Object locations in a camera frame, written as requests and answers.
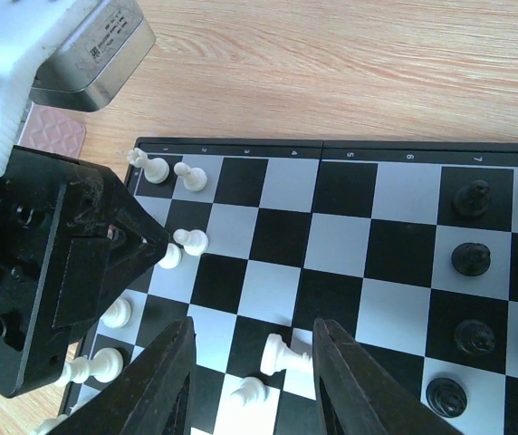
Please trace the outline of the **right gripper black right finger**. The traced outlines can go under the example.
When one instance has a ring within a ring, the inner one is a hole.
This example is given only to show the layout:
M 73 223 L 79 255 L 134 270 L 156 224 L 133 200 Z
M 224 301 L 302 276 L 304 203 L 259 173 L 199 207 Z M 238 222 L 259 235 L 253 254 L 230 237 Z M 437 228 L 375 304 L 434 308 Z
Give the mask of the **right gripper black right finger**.
M 313 379 L 324 434 L 457 434 L 396 382 L 334 320 L 312 329 Z

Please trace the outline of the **white knight chess piece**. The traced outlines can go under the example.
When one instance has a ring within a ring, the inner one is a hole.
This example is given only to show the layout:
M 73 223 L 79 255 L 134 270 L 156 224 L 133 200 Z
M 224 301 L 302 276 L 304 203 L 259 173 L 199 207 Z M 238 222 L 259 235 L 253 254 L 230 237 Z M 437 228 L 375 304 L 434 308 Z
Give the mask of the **white knight chess piece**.
M 260 372 L 272 376 L 284 370 L 312 373 L 312 357 L 308 353 L 294 352 L 283 341 L 281 335 L 270 333 L 264 345 Z

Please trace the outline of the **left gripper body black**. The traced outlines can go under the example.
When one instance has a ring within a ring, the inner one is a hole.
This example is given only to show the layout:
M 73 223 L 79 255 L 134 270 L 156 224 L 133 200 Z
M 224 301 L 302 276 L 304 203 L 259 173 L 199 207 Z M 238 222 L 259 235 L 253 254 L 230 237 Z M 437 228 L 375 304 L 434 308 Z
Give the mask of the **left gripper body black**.
M 108 169 L 15 150 L 0 177 L 0 394 L 53 382 L 98 312 L 110 256 Z

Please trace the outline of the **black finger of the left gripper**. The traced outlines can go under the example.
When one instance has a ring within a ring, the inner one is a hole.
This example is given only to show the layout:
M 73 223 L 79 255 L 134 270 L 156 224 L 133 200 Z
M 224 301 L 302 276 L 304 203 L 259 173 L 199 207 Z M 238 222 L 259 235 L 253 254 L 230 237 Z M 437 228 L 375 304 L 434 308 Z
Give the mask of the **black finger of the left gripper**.
M 53 239 L 53 329 L 80 335 L 167 248 L 169 233 L 110 170 L 66 177 Z

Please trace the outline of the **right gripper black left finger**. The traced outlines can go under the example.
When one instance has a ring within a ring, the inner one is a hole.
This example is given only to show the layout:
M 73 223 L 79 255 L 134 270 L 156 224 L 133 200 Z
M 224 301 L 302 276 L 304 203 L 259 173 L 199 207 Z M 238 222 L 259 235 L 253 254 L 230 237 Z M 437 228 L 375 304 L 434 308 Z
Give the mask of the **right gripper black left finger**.
M 172 322 L 52 434 L 188 434 L 196 374 L 193 319 Z

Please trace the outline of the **white king chess piece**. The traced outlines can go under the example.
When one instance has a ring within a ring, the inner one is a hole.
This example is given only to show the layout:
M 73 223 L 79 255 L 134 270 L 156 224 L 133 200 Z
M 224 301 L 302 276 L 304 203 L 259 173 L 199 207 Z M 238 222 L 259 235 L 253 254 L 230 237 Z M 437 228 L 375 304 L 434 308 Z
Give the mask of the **white king chess piece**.
M 122 372 L 123 367 L 123 358 L 117 349 L 102 348 L 91 359 L 80 356 L 72 362 L 66 362 L 61 376 L 54 384 L 59 387 L 70 382 L 82 384 L 90 377 L 102 383 L 112 382 Z

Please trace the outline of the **white rook chess piece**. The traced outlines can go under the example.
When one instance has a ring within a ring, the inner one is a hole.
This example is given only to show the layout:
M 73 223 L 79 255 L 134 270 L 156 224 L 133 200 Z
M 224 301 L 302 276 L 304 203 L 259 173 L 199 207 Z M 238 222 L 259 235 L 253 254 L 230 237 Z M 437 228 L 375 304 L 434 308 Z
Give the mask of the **white rook chess piece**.
M 164 182 L 169 175 L 169 165 L 164 159 L 151 159 L 139 148 L 129 151 L 127 161 L 131 166 L 143 169 L 145 179 L 152 184 Z

